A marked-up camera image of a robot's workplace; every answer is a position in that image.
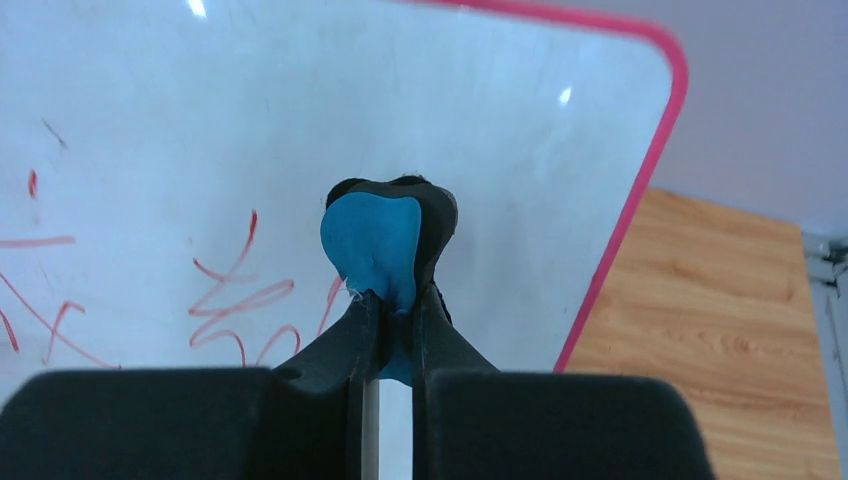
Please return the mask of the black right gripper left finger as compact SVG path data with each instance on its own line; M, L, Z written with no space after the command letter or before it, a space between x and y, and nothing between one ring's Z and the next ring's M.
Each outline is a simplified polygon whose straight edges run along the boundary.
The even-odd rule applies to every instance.
M5 479L373 479L381 301L269 369L54 371L1 414Z

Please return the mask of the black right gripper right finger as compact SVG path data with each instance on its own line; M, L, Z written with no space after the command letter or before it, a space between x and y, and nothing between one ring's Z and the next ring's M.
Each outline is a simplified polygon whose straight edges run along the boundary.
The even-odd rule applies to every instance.
M650 377L502 372L429 285L412 316L417 479L710 479L692 411Z

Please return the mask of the blue black whiteboard eraser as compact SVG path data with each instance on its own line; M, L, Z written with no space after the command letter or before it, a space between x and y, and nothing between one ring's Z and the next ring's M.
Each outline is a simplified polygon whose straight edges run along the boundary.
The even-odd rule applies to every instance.
M382 379L412 385L409 316L434 283L457 223L453 194L421 176L348 178L327 195L320 226L325 254L350 291L376 294L390 318Z

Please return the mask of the pink framed whiteboard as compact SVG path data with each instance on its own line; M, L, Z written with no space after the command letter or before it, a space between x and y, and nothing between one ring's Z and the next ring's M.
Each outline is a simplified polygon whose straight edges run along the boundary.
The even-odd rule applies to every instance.
M5 1L1 414L48 372L300 353L373 293L321 243L348 178L452 193L449 322L568 374L687 87L665 29L522 1ZM417 479L381 304L373 479Z

